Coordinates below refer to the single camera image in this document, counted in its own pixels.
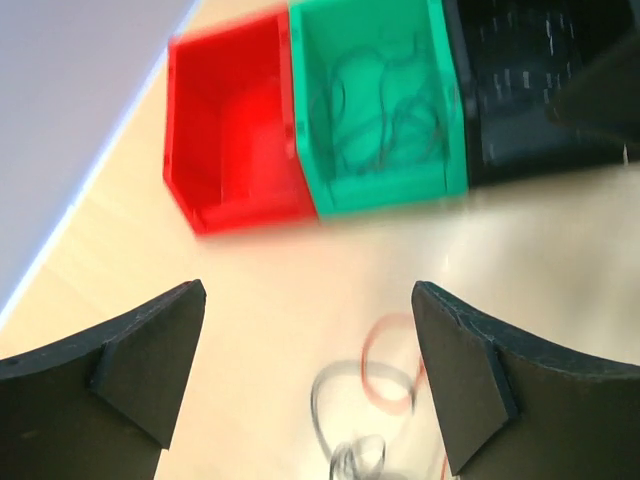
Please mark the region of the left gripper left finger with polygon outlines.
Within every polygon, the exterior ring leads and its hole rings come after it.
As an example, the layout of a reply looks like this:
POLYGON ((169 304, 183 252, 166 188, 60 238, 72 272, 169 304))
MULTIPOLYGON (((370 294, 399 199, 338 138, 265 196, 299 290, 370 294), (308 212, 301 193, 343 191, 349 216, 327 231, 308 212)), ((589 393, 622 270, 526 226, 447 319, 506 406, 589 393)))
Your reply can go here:
POLYGON ((202 282, 184 282, 2 359, 2 478, 153 478, 175 431, 205 304, 202 282))

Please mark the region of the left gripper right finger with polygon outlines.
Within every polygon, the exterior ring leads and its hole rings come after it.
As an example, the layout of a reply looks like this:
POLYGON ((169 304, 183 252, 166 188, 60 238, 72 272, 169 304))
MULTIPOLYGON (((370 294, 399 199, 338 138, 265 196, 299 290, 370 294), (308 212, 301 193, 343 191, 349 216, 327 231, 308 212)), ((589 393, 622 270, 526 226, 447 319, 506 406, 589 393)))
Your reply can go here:
POLYGON ((415 284, 412 308, 453 475, 638 477, 636 365, 553 343, 431 282, 415 284))

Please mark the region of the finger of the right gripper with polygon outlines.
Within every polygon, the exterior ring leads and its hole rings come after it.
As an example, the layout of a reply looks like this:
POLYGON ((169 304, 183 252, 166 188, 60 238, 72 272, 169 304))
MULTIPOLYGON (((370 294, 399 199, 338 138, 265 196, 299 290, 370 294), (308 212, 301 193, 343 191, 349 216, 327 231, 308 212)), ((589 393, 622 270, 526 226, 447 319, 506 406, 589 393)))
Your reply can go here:
POLYGON ((556 129, 593 135, 639 158, 639 36, 629 34, 590 64, 565 63, 551 75, 545 121, 556 129))

